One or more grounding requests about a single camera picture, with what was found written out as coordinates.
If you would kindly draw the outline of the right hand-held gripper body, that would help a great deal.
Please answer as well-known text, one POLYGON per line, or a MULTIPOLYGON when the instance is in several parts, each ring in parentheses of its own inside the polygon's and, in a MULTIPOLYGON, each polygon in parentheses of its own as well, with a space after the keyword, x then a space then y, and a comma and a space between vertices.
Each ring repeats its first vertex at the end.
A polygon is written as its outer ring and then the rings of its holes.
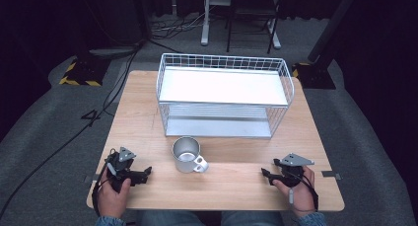
POLYGON ((274 159, 273 162, 281 169, 281 174, 274 177, 274 180, 282 182, 288 188, 295 187, 302 181, 304 166, 314 164, 314 161, 295 153, 290 153, 283 159, 274 159))

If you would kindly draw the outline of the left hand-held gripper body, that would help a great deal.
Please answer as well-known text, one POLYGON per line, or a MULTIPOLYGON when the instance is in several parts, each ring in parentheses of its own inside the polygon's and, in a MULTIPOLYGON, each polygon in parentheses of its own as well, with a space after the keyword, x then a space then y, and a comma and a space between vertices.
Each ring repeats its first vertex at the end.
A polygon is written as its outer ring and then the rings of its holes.
POLYGON ((110 181, 111 187, 120 192, 123 182, 131 177, 140 177, 137 172, 131 171, 130 167, 136 155, 125 147, 121 147, 118 151, 110 153, 106 160, 107 179, 110 181))

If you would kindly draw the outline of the person's right hand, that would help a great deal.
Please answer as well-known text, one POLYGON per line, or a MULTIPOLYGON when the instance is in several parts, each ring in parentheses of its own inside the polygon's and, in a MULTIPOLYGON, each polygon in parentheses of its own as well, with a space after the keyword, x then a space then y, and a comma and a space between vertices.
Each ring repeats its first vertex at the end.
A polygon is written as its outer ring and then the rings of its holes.
POLYGON ((315 212, 313 195, 310 188, 304 183, 299 183, 293 188, 288 188, 282 182, 274 180, 273 185, 276 186, 287 198, 290 198, 290 190, 293 191, 293 203, 291 204, 291 208, 298 218, 315 212))

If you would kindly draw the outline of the person's left hand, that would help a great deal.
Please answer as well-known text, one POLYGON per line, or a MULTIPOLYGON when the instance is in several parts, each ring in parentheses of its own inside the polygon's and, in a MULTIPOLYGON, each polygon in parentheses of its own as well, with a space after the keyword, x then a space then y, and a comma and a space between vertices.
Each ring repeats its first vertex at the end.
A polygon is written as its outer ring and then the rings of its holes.
POLYGON ((106 174, 107 171, 104 171, 100 179, 101 187, 98 191, 98 210, 100 216, 120 218, 126 209, 131 180, 126 179, 122 183, 120 192, 117 192, 112 188, 106 174))

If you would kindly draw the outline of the silver metal cup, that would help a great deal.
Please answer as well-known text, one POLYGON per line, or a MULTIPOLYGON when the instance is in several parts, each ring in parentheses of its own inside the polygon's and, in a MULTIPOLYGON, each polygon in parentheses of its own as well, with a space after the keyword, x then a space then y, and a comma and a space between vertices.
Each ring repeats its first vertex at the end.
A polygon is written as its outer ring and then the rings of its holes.
POLYGON ((183 136, 173 144, 173 155, 176 168, 182 173, 204 173, 209 164, 200 155, 199 142, 190 136, 183 136))

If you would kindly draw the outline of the person's right leg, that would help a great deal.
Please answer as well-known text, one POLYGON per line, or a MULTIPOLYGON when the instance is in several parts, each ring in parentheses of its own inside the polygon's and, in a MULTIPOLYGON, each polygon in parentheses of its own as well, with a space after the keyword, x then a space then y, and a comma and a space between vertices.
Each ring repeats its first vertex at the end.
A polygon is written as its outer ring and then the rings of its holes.
POLYGON ((284 226, 279 212, 273 211, 223 211, 221 226, 284 226))

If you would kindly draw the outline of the black yellow striped stand base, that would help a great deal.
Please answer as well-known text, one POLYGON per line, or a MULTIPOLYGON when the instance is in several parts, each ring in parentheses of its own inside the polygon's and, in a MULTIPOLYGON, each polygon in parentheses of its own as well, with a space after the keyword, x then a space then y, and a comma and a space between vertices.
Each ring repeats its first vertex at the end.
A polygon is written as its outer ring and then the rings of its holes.
POLYGON ((77 55, 66 69, 59 84, 99 87, 104 83, 109 65, 109 59, 89 52, 77 55))

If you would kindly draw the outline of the black stand with slanted pole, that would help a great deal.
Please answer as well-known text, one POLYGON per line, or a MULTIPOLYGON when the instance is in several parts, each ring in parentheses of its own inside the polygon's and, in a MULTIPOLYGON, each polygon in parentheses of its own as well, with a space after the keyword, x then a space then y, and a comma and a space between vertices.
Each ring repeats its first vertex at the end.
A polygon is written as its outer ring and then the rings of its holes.
POLYGON ((336 37, 338 27, 353 1, 341 1, 309 54, 308 60, 310 63, 300 62, 292 66, 294 76, 299 79, 304 89, 335 89, 335 85, 328 72, 328 66, 340 44, 339 39, 336 37))

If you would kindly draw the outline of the black folding chair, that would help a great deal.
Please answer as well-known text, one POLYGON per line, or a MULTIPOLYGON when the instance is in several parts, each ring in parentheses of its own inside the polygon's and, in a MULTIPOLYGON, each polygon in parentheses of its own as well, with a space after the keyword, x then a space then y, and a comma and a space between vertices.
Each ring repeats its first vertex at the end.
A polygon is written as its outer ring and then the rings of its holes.
POLYGON ((279 17, 279 7, 282 0, 231 0, 226 29, 228 30, 227 51, 230 51, 232 35, 254 35, 258 36, 262 32, 267 32, 269 44, 267 53, 272 48, 280 49, 281 43, 277 36, 277 23, 279 17), (238 20, 243 21, 263 21, 264 24, 259 32, 234 31, 233 23, 238 20))

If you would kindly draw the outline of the white metal stand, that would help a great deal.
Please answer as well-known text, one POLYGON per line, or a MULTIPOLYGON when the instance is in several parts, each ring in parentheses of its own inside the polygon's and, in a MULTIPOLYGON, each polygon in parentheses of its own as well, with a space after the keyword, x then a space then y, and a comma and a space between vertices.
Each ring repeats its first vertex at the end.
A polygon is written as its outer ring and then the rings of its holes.
POLYGON ((210 29, 210 10, 216 6, 229 7, 231 0, 204 0, 203 25, 200 44, 206 46, 209 43, 209 29, 210 29))

